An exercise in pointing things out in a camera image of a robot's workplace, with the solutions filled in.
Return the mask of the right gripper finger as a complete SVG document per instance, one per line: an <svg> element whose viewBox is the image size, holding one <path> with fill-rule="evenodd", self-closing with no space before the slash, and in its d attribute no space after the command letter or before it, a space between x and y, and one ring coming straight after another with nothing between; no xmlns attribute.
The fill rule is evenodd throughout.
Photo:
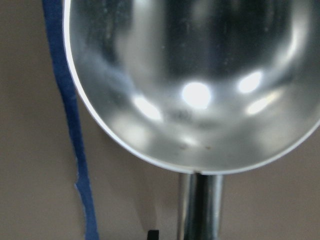
<svg viewBox="0 0 320 240"><path fill-rule="evenodd" d="M159 240L160 231L158 229L150 229L147 232L147 240Z"/></svg>

